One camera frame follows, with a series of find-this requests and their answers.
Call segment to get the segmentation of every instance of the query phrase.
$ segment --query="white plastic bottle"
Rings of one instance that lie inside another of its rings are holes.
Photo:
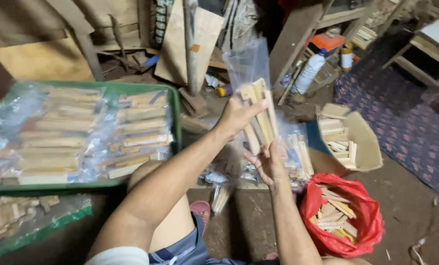
[[[305,69],[298,75],[298,78],[295,81],[295,88],[298,93],[304,94],[306,90],[311,85],[313,78],[317,75],[317,72],[324,65],[326,60],[324,59],[324,54],[326,54],[326,49],[322,48],[318,54],[311,56],[308,62],[305,65]]]

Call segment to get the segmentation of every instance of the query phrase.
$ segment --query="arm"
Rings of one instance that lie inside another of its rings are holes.
[[[277,151],[276,141],[258,158],[245,154],[269,186],[275,223],[275,237],[283,265],[321,265],[321,257],[298,212],[290,179]]]
[[[148,252],[156,227],[224,145],[266,107],[264,102],[259,102],[245,108],[236,99],[230,99],[213,129],[133,188],[102,227],[89,258],[120,246]]]

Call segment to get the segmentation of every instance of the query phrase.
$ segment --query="green plastic crate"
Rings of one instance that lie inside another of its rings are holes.
[[[172,111],[173,124],[171,128],[172,135],[175,142],[171,145],[172,152],[176,154],[182,148],[182,128],[180,120],[180,100],[177,90],[168,85],[159,84],[132,84],[132,83],[118,83],[118,82],[84,82],[84,81],[39,81],[42,84],[54,86],[66,86],[75,88],[95,89],[99,87],[106,87],[105,94],[115,93],[117,95],[136,95],[140,93],[147,93],[152,91],[167,90],[167,100]],[[92,189],[92,188],[106,188],[121,185],[123,181],[120,180],[100,180],[91,183],[72,183],[72,184],[41,184],[41,185],[3,185],[0,184],[0,194],[15,195],[13,192],[25,191],[43,191],[43,190],[73,190],[73,189]]]

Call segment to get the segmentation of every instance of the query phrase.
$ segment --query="red plastic bag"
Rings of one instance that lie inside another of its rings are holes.
[[[352,244],[347,237],[338,237],[311,223],[310,218],[317,214],[322,204],[327,203],[316,184],[332,184],[353,195],[348,199],[353,202],[349,207],[357,215],[356,219],[351,220],[352,225],[358,230],[356,244]],[[334,174],[318,173],[310,179],[299,212],[317,250],[323,256],[351,258],[371,253],[373,245],[381,241],[385,232],[380,206],[368,196],[364,186],[360,182],[344,180]]]

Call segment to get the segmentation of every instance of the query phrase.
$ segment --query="person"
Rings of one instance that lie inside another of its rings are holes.
[[[233,97],[217,124],[198,141],[160,166],[144,164],[133,172],[132,178],[139,182],[103,225],[86,264],[245,265],[208,255],[202,235],[209,206],[194,203],[191,212],[186,193],[220,150],[266,108],[263,100],[245,107]],[[276,141],[257,157],[245,154],[245,158],[270,190],[280,264],[369,264],[319,256],[300,218]],[[277,264],[278,259],[267,262]]]

